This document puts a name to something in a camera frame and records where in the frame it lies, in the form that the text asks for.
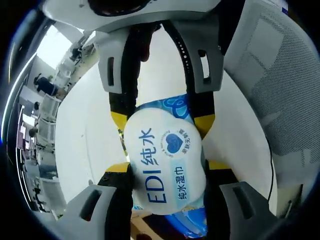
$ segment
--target wet wipes package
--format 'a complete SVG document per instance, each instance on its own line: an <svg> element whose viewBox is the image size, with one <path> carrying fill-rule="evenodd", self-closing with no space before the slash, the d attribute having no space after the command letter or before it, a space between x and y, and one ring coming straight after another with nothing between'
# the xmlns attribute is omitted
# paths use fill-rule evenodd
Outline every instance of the wet wipes package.
<svg viewBox="0 0 320 240"><path fill-rule="evenodd" d="M124 142L135 175L134 209L168 215L203 207L202 140L186 95L138 107Z"/></svg>

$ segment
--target blue heart logo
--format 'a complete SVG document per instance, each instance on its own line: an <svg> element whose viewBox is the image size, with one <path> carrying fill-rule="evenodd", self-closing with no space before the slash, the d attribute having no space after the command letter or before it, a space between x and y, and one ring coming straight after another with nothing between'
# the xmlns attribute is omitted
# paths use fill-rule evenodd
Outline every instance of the blue heart logo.
<svg viewBox="0 0 320 240"><path fill-rule="evenodd" d="M168 147L166 149L171 154L175 154L176 152L178 152L183 143L180 137L173 133L166 136L165 141L168 143Z"/></svg>

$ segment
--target yellow strip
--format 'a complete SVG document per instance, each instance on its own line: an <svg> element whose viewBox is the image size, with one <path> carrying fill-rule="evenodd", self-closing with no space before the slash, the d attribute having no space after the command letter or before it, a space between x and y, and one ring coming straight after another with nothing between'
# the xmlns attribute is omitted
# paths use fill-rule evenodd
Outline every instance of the yellow strip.
<svg viewBox="0 0 320 240"><path fill-rule="evenodd" d="M111 117L112 117L113 121L115 122L115 124L117 125L117 127L120 128L122 132L124 132L125 131L125 126L126 126L126 123L127 123L127 116L112 111L111 112Z"/></svg>
<svg viewBox="0 0 320 240"><path fill-rule="evenodd" d="M109 167L106 172L109 173L126 173L128 170L130 162L123 162L123 163L118 163L114 164L111 167Z"/></svg>
<svg viewBox="0 0 320 240"><path fill-rule="evenodd" d="M211 161L208 160L209 169L210 170L222 170L222 169L230 169L230 167L222 162L219 161Z"/></svg>
<svg viewBox="0 0 320 240"><path fill-rule="evenodd" d="M214 114L210 114L210 115L200 116L200 117L194 118L194 124L195 124L196 128L198 129L202 139L205 138L205 136L207 135L207 133L211 129L212 124L215 121L215 117L216 116Z"/></svg>

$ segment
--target white table surface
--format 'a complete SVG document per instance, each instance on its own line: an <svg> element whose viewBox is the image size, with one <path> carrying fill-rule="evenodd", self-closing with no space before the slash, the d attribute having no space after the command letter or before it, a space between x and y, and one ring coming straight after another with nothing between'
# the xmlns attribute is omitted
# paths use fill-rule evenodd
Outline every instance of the white table surface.
<svg viewBox="0 0 320 240"><path fill-rule="evenodd" d="M141 66L138 88L139 104L186 91L180 56L163 30L153 35L150 59ZM267 197L272 175L270 152L254 112L226 73L214 99L216 120L203 140L206 158L228 163L241 181ZM79 80L59 108L55 156L67 203L89 185L89 180L98 183L109 166L126 162L97 64ZM277 211L276 180L269 206L273 213Z"/></svg>

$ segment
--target black cable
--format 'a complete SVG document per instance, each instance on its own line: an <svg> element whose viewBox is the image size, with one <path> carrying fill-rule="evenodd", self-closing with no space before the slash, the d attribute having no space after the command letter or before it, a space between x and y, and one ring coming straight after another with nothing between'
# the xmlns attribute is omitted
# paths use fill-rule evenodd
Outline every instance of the black cable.
<svg viewBox="0 0 320 240"><path fill-rule="evenodd" d="M274 165L273 165L273 162L272 162L272 150L271 150L271 146L270 146L270 142L268 140L267 137L265 137L267 143L268 143L268 146L269 146L269 151L270 151L270 165L271 165L271 186L270 186L270 191L269 191L269 196L268 196L268 202L270 201L270 198L271 198L271 193L272 193L272 189L274 188L274 175L275 175L275 172L274 172Z"/></svg>

